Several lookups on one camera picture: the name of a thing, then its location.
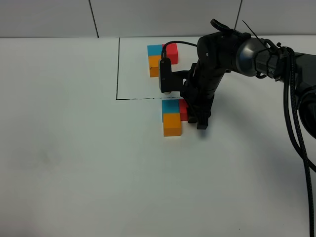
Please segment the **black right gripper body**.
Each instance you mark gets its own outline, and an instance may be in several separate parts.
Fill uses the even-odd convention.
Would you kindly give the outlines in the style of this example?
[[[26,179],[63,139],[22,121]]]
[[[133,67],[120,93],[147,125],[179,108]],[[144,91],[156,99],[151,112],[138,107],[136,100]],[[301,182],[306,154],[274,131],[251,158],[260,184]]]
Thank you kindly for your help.
[[[195,116],[211,115],[215,91],[224,75],[224,69],[211,68],[203,63],[194,63],[185,82],[181,96],[186,100]]]

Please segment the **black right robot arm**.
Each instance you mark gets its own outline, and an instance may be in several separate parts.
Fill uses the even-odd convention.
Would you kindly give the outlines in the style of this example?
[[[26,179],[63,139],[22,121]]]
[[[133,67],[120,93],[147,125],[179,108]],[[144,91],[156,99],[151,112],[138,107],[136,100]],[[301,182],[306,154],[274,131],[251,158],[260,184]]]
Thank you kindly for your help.
[[[185,82],[182,97],[188,103],[188,122],[207,129],[214,93],[225,73],[236,72],[248,77],[270,77],[285,82],[294,76],[294,104],[301,123],[310,135],[316,135],[316,57],[274,44],[269,39],[253,38],[213,19],[218,32],[205,35],[197,42],[197,64]]]

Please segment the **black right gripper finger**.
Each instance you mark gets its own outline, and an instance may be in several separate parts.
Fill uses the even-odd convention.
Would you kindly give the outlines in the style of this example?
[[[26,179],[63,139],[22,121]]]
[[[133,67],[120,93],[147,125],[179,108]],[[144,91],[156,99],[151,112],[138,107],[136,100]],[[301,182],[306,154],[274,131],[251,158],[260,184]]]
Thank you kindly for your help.
[[[211,116],[210,110],[197,111],[197,129],[206,130],[208,128],[208,120]]]
[[[188,123],[197,123],[198,120],[196,117],[196,113],[192,108],[187,107],[187,115],[188,115]]]

